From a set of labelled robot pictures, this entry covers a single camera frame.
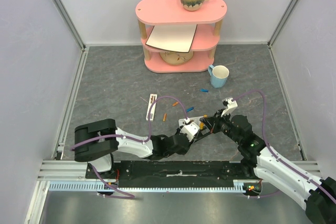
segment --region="blue mug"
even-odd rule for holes
[[[214,88],[221,88],[222,86],[224,86],[224,84],[226,83],[226,80],[229,76],[229,70],[222,66],[222,65],[218,65],[216,67],[214,67],[213,65],[210,65],[208,67],[208,71],[210,73],[211,76],[211,85]]]

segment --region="gray mat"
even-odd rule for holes
[[[179,98],[190,117],[212,115],[221,109],[222,99],[236,97],[251,89],[262,89],[267,98],[266,135],[271,145],[289,160],[301,160],[289,121],[284,98],[266,45],[219,45],[214,65],[225,65],[230,76],[221,89],[210,85],[207,71],[199,73],[153,73],[144,64],[141,46],[91,47],[79,87],[66,138],[63,159],[73,159],[76,126],[106,118],[116,120],[123,130],[146,136],[145,120],[150,93]],[[159,101],[153,134],[172,135],[183,117],[180,106],[171,99]],[[261,137],[263,101],[258,93],[239,100],[234,114],[246,115],[254,132]],[[163,115],[167,113],[166,122]],[[114,152],[115,160],[138,160],[127,153]],[[169,160],[240,160],[237,145],[223,134],[213,134],[193,144],[184,155]]]

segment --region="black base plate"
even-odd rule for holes
[[[119,187],[187,188],[232,187],[234,179],[258,179],[246,177],[240,163],[230,161],[121,161],[115,162],[119,170]],[[97,179],[92,170],[86,178]],[[104,179],[115,179],[115,173],[102,174]]]

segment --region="pink shelf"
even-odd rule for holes
[[[150,52],[150,54],[152,58],[145,60],[145,64],[149,70],[155,73],[202,72],[214,63],[214,59],[209,59],[208,51],[194,52],[194,56],[190,61],[177,66],[167,64],[158,52]]]
[[[180,0],[142,0],[135,9],[138,20],[152,26],[215,23],[224,18],[226,11],[223,0],[204,1],[195,12],[185,10]]]
[[[146,29],[148,37],[151,34],[153,27]],[[165,50],[157,49],[146,45],[147,39],[141,39],[141,43],[149,51],[164,52]],[[208,24],[197,25],[193,44],[190,51],[205,51],[216,47],[219,42],[219,36],[214,36],[214,27]]]

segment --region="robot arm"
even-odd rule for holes
[[[147,137],[132,135],[116,127],[113,119],[79,126],[75,129],[75,144],[90,138],[106,137],[100,142],[91,141],[76,147],[75,161],[89,162],[98,172],[104,172],[112,167],[111,153],[114,151],[159,160],[174,153],[184,155],[193,143],[209,134],[222,132],[238,145],[244,157],[240,162],[241,168],[247,178],[256,176],[273,184],[297,202],[313,223],[336,223],[336,204],[319,188],[335,197],[336,181],[330,177],[323,180],[309,174],[282,157],[252,131],[246,116],[235,115],[230,118],[237,108],[237,102],[232,98],[223,100],[223,105],[224,108],[211,117],[179,120],[180,127],[170,137],[153,135],[148,141]],[[201,122],[206,126],[205,129],[200,130]]]
[[[110,154],[114,151],[130,153],[149,160],[160,160],[175,153],[184,155],[194,142],[200,127],[190,119],[184,119],[183,123],[174,135],[170,137],[152,135],[148,141],[147,137],[133,135],[116,127],[113,119],[81,125],[75,128],[75,144],[99,135],[107,137],[100,142],[90,142],[76,147],[75,161],[91,163],[98,172],[105,172],[112,167],[113,160]]]
[[[336,196],[336,181],[314,176],[284,158],[273,147],[253,133],[251,124],[242,115],[230,119],[237,107],[232,98],[223,100],[224,109],[211,118],[200,120],[212,133],[222,132],[238,144],[244,157],[242,169],[247,177],[256,176],[271,183],[292,198],[313,223],[336,223],[336,205],[318,187],[324,188],[332,197]]]

